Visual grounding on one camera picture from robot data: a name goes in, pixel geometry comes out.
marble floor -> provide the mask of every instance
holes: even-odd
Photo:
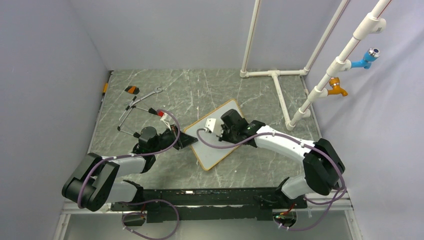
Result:
[[[163,108],[171,111],[182,129],[216,107],[236,99],[248,122],[258,120],[272,128],[306,140],[318,140],[312,117],[302,119],[288,132],[271,77],[240,78],[239,69],[144,69],[112,72],[103,101],[91,152],[102,156],[128,154],[138,142],[117,130],[125,103],[133,95],[124,91],[129,86],[140,88],[139,96],[162,86],[164,91],[138,103],[141,108]],[[305,101],[306,94],[299,76],[279,77],[290,116]],[[165,130],[160,118],[135,109],[125,121],[129,132],[140,132],[153,126],[158,133]],[[156,156],[156,163],[146,173],[131,174],[124,179],[146,189],[249,188],[276,187],[281,181],[301,172],[301,165],[272,151],[241,146],[211,170],[198,164],[191,148],[171,149]]]

small black object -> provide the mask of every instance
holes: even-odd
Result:
[[[149,108],[149,109],[148,109],[148,112],[149,112],[150,114],[153,114],[153,115],[158,115],[158,112],[157,112],[156,110],[154,110],[153,108]]]
[[[140,89],[136,86],[127,86],[125,88],[125,92],[129,93],[129,94],[139,94],[140,93]]]

wire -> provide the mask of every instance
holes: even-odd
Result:
[[[336,171],[336,173],[337,173],[337,175],[338,175],[338,177],[339,177],[339,179],[340,179],[340,182],[341,182],[341,187],[339,187],[339,188],[335,188],[337,191],[336,191],[336,193],[334,194],[334,196],[332,197],[332,199],[330,200],[330,201],[327,201],[327,202],[321,202],[321,203],[317,203],[317,202],[314,202],[314,201],[311,201],[311,200],[309,200],[309,199],[307,199],[306,197],[305,197],[305,199],[308,201],[308,202],[310,202],[310,203],[312,203],[312,204],[317,204],[317,205],[325,205],[325,204],[328,204],[328,207],[325,209],[325,211],[324,211],[324,213],[321,215],[321,217],[314,223],[314,224],[312,224],[312,225],[310,225],[310,226],[308,226],[308,227],[304,227],[304,228],[289,228],[289,227],[285,227],[285,226],[282,226],[283,228],[285,228],[285,229],[287,229],[287,230],[289,230],[289,231],[306,231],[306,230],[309,230],[309,229],[312,229],[312,228],[314,228],[316,225],[318,225],[323,219],[324,219],[324,217],[328,214],[328,212],[329,212],[329,210],[330,210],[330,208],[331,208],[331,206],[332,206],[332,204],[335,202],[335,201],[337,201],[337,200],[339,200],[339,199],[341,199],[342,197],[343,197],[343,195],[345,195],[345,193],[347,192],[347,189],[346,189],[346,184],[345,184],[345,179],[343,178],[343,176],[342,176],[342,172],[340,172],[340,169],[339,169],[339,167],[337,166],[337,164],[333,161],[333,159],[330,157],[330,156],[328,156],[325,152],[323,152],[323,151],[321,151],[321,150],[319,150],[318,148],[316,148],[316,147],[313,147],[313,146],[311,146],[311,145],[308,145],[308,144],[305,144],[305,143],[302,143],[301,141],[299,141],[299,140],[297,140],[297,139],[295,139],[295,138],[293,138],[293,137],[291,137],[291,136],[289,136],[289,135],[286,135],[286,134],[282,134],[282,133],[278,133],[278,132],[262,132],[262,133],[257,133],[257,134],[255,134],[255,135],[252,135],[252,136],[250,136],[250,137],[248,137],[248,138],[246,138],[246,139],[244,139],[243,141],[240,141],[240,142],[238,142],[238,143],[235,143],[235,144],[231,144],[231,145],[227,145],[227,146],[217,146],[217,145],[213,145],[213,144],[210,144],[210,143],[208,143],[208,142],[206,142],[201,136],[200,136],[200,131],[206,131],[206,129],[204,129],[204,128],[199,128],[197,131],[196,131],[196,134],[197,134],[197,138],[203,143],[203,144],[205,144],[206,146],[208,146],[208,147],[210,147],[210,148],[214,148],[214,149],[230,149],[230,148],[234,148],[234,147],[237,147],[237,146],[240,146],[240,145],[242,145],[242,144],[244,144],[244,143],[246,143],[246,142],[248,142],[248,141],[250,141],[250,140],[252,140],[252,139],[254,139],[254,138],[256,138],[256,137],[259,137],[259,136],[265,136],[265,135],[272,135],[272,136],[278,136],[278,137],[281,137],[281,138],[285,138],[285,139],[288,139],[288,140],[290,140],[290,141],[292,141],[292,142],[295,142],[295,143],[297,143],[297,144],[303,144],[303,146],[305,147],[305,148],[308,148],[308,149],[310,149],[310,150],[313,150],[313,151],[315,151],[315,152],[317,152],[317,153],[319,153],[321,156],[323,156],[325,159],[327,159],[327,161],[332,165],[332,167],[334,168],[334,170]]]
[[[173,143],[171,145],[169,145],[167,148],[157,151],[157,152],[150,152],[150,153],[141,153],[141,154],[127,154],[127,155],[120,155],[120,156],[111,156],[111,157],[107,157],[105,159],[102,159],[101,161],[99,161],[96,165],[94,165],[92,167],[92,169],[90,170],[90,172],[88,172],[87,177],[84,179],[84,182],[82,183],[81,189],[79,190],[79,194],[78,194],[78,199],[76,201],[78,208],[82,209],[83,206],[81,205],[82,199],[83,199],[83,192],[84,189],[86,189],[87,183],[89,182],[91,176],[93,175],[93,173],[95,172],[95,170],[102,165],[103,163],[110,161],[110,160],[116,160],[116,159],[124,159],[124,158],[136,158],[136,157],[145,157],[145,156],[151,156],[151,155],[156,155],[156,154],[161,154],[167,150],[169,150],[170,148],[172,148],[178,141],[178,139],[180,138],[180,124],[178,123],[177,119],[175,118],[175,116],[167,111],[167,110],[163,110],[163,109],[158,109],[158,111],[162,111],[166,114],[168,114],[175,122],[175,125],[177,126],[177,134],[176,134],[176,138],[173,141]]]
[[[177,229],[178,229],[178,226],[180,225],[180,215],[178,214],[178,210],[177,210],[177,208],[172,204],[172,203],[170,203],[169,201],[166,201],[166,200],[162,200],[162,199],[153,199],[153,200],[148,200],[148,201],[143,201],[143,202],[136,202],[136,203],[132,203],[132,202],[120,202],[121,204],[126,204],[126,205],[132,205],[132,206],[134,206],[134,205],[142,205],[142,204],[148,204],[148,203],[153,203],[153,202],[162,202],[162,203],[166,203],[166,204],[168,204],[169,206],[171,206],[172,208],[173,208],[173,210],[175,211],[175,214],[176,214],[176,225],[175,225],[175,228],[172,230],[172,232],[170,233],[170,234],[168,234],[167,236],[164,236],[164,237],[161,237],[161,238],[153,238],[153,237],[148,237],[148,236],[146,236],[146,235],[143,235],[143,234],[141,234],[141,233],[139,233],[138,231],[134,231],[133,229],[131,229],[131,228],[129,228],[129,227],[127,227],[126,225],[125,225],[125,222],[124,222],[124,220],[125,220],[125,218],[126,217],[128,217],[128,216],[131,216],[131,215],[139,215],[139,216],[145,216],[145,214],[144,213],[142,213],[142,212],[137,212],[137,211],[133,211],[133,212],[130,212],[130,213],[127,213],[127,214],[125,214],[125,215],[123,215],[123,217],[122,217],[122,220],[121,220],[121,222],[122,222],[122,226],[123,226],[123,229],[125,229],[125,230],[128,230],[128,231],[130,231],[132,234],[135,234],[135,235],[137,235],[137,236],[139,236],[139,237],[142,237],[142,238],[145,238],[145,239],[148,239],[148,240],[165,240],[165,239],[168,239],[169,237],[171,237],[176,231],[177,231]]]
[[[260,200],[264,201],[265,203],[269,203],[269,204],[276,204],[276,203],[278,203],[278,201],[271,201],[271,200],[267,200],[267,199],[265,199],[265,198],[263,198],[263,197],[261,197],[261,196],[258,196],[258,195],[254,195],[254,196],[253,196],[253,199],[255,199],[255,198],[258,198],[258,199],[260,199]]]
[[[293,202],[293,204],[290,206],[290,208],[287,211],[283,211],[280,213],[280,215],[287,215],[290,213],[290,211],[295,207],[295,203]]]

purple cable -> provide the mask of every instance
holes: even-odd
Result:
[[[250,136],[250,137],[248,137],[248,138],[246,138],[246,139],[244,139],[243,141],[240,141],[240,142],[238,142],[238,143],[236,143],[236,144],[231,144],[231,145],[228,145],[228,146],[216,146],[216,145],[212,145],[212,144],[210,144],[210,143],[208,143],[208,142],[206,142],[201,136],[200,136],[200,131],[206,131],[204,128],[199,128],[197,131],[196,131],[196,134],[197,134],[197,138],[199,138],[199,140],[203,143],[203,144],[205,144],[206,146],[208,146],[208,147],[211,147],[211,148],[214,148],[214,149],[230,149],[230,148],[234,148],[234,147],[237,147],[237,146],[239,146],[239,145],[242,145],[242,144],[244,144],[244,143],[246,143],[246,142],[248,142],[248,141],[250,141],[250,140],[252,140],[252,139],[254,139],[254,138],[256,138],[256,137],[259,137],[259,136],[264,136],[264,135],[275,135],[275,136],[278,136],[278,137],[282,137],[282,138],[286,138],[286,139],[288,139],[288,140],[290,140],[290,141],[292,141],[292,142],[295,142],[295,143],[297,143],[297,144],[301,144],[302,142],[301,141],[299,141],[299,140],[297,140],[297,139],[295,139],[295,138],[293,138],[293,137],[291,137],[291,136],[289,136],[289,135],[286,135],[286,134],[281,134],[281,133],[277,133],[277,132],[262,132],[262,133],[257,133],[257,134],[255,134],[255,135],[253,135],[253,136]],[[339,188],[337,188],[336,190],[336,193],[334,194],[334,196],[332,197],[332,199],[330,200],[330,201],[326,201],[326,202],[314,202],[314,201],[312,201],[312,200],[309,200],[309,199],[307,199],[306,197],[305,197],[305,200],[306,201],[308,201],[308,202],[310,202],[310,203],[312,203],[312,204],[316,204],[316,205],[326,205],[326,204],[328,204],[328,207],[327,207],[327,209],[324,211],[324,213],[322,214],[322,216],[314,223],[314,224],[312,224],[311,226],[308,226],[308,227],[305,227],[305,228],[294,228],[294,229],[292,229],[292,228],[287,228],[287,227],[285,227],[286,229],[288,229],[289,231],[305,231],[305,230],[309,230],[309,229],[311,229],[311,228],[313,228],[313,227],[315,227],[316,225],[318,225],[322,220],[323,220],[323,218],[327,215],[327,213],[329,212],[329,210],[330,210],[330,207],[332,206],[332,204],[335,202],[335,201],[337,201],[337,200],[339,200],[339,199],[341,199],[342,197],[343,197],[343,195],[345,195],[345,193],[346,193],[346,191],[347,191],[347,189],[346,189],[346,185],[345,185],[345,179],[343,178],[343,176],[342,176],[342,172],[340,172],[340,169],[337,167],[337,165],[336,165],[336,163],[333,161],[333,159],[331,159],[331,157],[330,156],[328,156],[325,152],[323,152],[323,151],[321,151],[321,150],[319,150],[318,148],[315,148],[315,147],[313,147],[313,146],[311,146],[311,145],[308,145],[308,144],[303,144],[303,146],[304,147],[306,147],[306,148],[308,148],[308,149],[310,149],[310,150],[313,150],[313,151],[315,151],[315,152],[317,152],[317,153],[319,153],[319,154],[321,154],[322,156],[324,156],[324,158],[325,159],[327,159],[329,162],[330,162],[330,164],[332,165],[332,167],[335,169],[335,171],[336,171],[336,173],[337,173],[337,175],[338,175],[338,177],[340,178],[340,181],[341,181],[341,187],[339,187]],[[341,190],[343,190],[343,192],[340,194],[340,196],[337,196],[337,194],[341,191]]]
[[[90,180],[91,176],[93,175],[94,171],[100,165],[102,165],[104,162],[107,162],[107,161],[110,161],[110,160],[114,160],[114,159],[124,159],[124,158],[131,158],[131,157],[144,157],[144,156],[151,156],[151,155],[161,154],[161,153],[169,150],[170,148],[172,148],[177,143],[178,139],[180,138],[180,133],[181,133],[181,131],[180,131],[180,124],[178,123],[177,119],[174,117],[174,115],[171,112],[169,112],[167,110],[158,109],[157,111],[162,111],[162,112],[168,114],[174,120],[175,125],[176,125],[176,129],[178,131],[177,131],[176,138],[173,141],[173,143],[171,145],[169,145],[169,147],[167,147],[167,148],[165,148],[163,150],[157,151],[157,152],[141,153],[141,154],[134,154],[134,155],[132,155],[132,154],[126,154],[126,155],[120,155],[120,156],[116,156],[116,157],[111,156],[111,157],[107,157],[107,158],[102,159],[101,161],[99,161],[96,165],[93,166],[93,168],[90,170],[90,172],[88,172],[87,177],[84,179],[84,182],[82,183],[81,189],[79,190],[78,199],[76,201],[76,203],[78,205],[78,208],[80,208],[80,209],[83,208],[83,206],[81,205],[81,201],[83,199],[83,192],[84,192],[84,189],[87,186],[87,183],[89,182],[89,180]]]
[[[139,216],[144,216],[144,214],[143,213],[141,213],[141,212],[130,212],[130,213],[127,213],[127,214],[125,214],[123,217],[122,217],[122,226],[123,226],[123,228],[124,229],[126,229],[126,230],[128,230],[128,231],[130,231],[131,233],[133,233],[133,234],[135,234],[135,235],[137,235],[137,236],[139,236],[139,237],[142,237],[142,238],[145,238],[145,239],[148,239],[148,240],[165,240],[165,239],[168,239],[169,237],[171,237],[176,231],[177,231],[177,229],[178,229],[178,226],[180,225],[180,215],[178,214],[178,210],[177,210],[177,208],[174,206],[174,205],[172,205],[172,203],[170,203],[169,201],[166,201],[166,200],[162,200],[162,199],[153,199],[153,200],[148,200],[148,201],[143,201],[143,202],[137,202],[137,203],[131,203],[131,202],[120,202],[120,203],[122,203],[122,204],[126,204],[126,205],[142,205],[142,204],[148,204],[148,203],[152,203],[152,202],[162,202],[162,203],[166,203],[166,204],[168,204],[169,206],[171,206],[172,208],[173,208],[173,210],[175,211],[175,214],[176,214],[176,225],[175,225],[175,228],[172,230],[172,232],[170,233],[170,234],[168,234],[167,236],[165,236],[165,237],[161,237],[161,238],[152,238],[152,237],[148,237],[148,236],[145,236],[145,235],[143,235],[143,234],[141,234],[141,233],[139,233],[139,232],[137,232],[137,231],[134,231],[134,230],[132,230],[131,228],[129,228],[129,227],[127,227],[127,226],[125,226],[125,223],[124,223],[124,220],[125,220],[125,218],[127,217],[127,216],[130,216],[130,215],[139,215]]]

